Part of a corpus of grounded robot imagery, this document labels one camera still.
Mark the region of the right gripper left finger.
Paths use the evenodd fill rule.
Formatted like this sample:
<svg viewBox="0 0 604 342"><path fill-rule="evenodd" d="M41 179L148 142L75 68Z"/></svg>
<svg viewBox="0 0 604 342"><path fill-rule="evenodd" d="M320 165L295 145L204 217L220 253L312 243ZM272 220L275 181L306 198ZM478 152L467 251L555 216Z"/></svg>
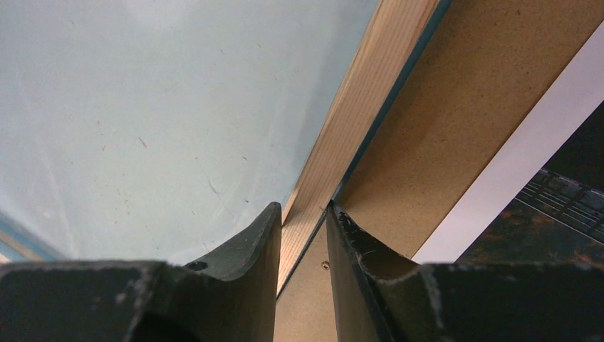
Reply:
<svg viewBox="0 0 604 342"><path fill-rule="evenodd" d="M184 266L152 260L1 267L3 341L271 341L281 205Z"/></svg>

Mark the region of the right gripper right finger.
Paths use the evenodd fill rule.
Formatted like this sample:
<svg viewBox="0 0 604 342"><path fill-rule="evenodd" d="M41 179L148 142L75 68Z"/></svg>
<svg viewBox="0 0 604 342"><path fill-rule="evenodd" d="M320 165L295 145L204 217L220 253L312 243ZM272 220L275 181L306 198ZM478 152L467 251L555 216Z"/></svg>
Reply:
<svg viewBox="0 0 604 342"><path fill-rule="evenodd" d="M326 207L339 341L601 341L603 270L418 264Z"/></svg>

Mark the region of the landscape photo print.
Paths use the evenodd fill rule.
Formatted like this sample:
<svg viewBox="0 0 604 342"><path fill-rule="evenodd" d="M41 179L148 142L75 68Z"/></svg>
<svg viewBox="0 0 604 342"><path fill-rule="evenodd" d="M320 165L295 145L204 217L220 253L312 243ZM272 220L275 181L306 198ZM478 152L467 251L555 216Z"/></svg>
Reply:
<svg viewBox="0 0 604 342"><path fill-rule="evenodd" d="M603 265L602 27L413 260Z"/></svg>

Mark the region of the brown fibreboard backing board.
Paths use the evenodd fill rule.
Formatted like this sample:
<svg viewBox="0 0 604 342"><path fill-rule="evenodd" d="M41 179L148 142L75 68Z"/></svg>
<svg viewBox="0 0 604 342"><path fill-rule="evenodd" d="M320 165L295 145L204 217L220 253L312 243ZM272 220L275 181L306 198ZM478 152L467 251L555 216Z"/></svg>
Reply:
<svg viewBox="0 0 604 342"><path fill-rule="evenodd" d="M323 213L413 258L603 22L601 1L381 1L286 205L276 341L336 341Z"/></svg>

